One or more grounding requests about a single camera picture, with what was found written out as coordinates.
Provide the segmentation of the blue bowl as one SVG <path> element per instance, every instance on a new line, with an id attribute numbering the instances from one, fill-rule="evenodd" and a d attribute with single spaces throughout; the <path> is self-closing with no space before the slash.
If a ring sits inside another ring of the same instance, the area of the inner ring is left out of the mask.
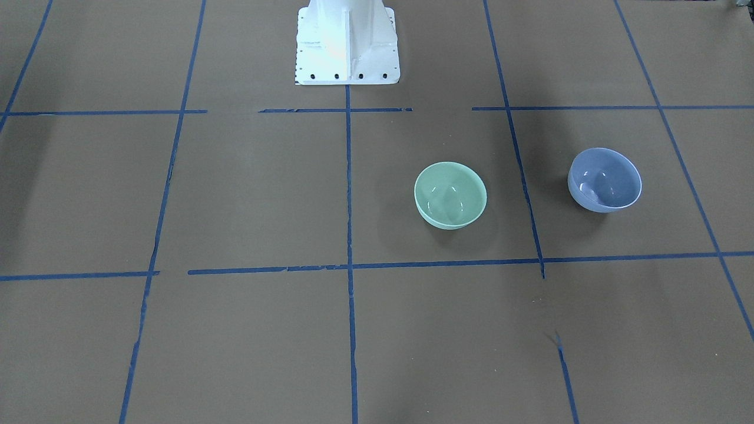
<path id="1" fill-rule="evenodd" d="M 643 180 L 636 166 L 611 148 L 588 148 L 576 155 L 567 183 L 574 201 L 598 214 L 624 210 L 643 193 Z"/>

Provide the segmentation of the green bowl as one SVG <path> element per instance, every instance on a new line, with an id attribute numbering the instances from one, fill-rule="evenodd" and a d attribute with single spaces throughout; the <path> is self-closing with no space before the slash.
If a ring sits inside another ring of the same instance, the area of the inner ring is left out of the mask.
<path id="1" fill-rule="evenodd" d="M 431 164 L 413 185 L 418 214 L 429 225 L 444 230 L 464 228 L 487 208 L 488 194 L 481 177 L 458 162 Z"/>

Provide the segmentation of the white pedestal column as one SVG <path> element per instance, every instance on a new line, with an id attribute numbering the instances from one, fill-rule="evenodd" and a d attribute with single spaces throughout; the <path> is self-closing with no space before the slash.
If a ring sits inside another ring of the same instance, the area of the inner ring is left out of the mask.
<path id="1" fill-rule="evenodd" d="M 297 14 L 295 84 L 396 84 L 398 30 L 382 1 L 310 1 Z"/>

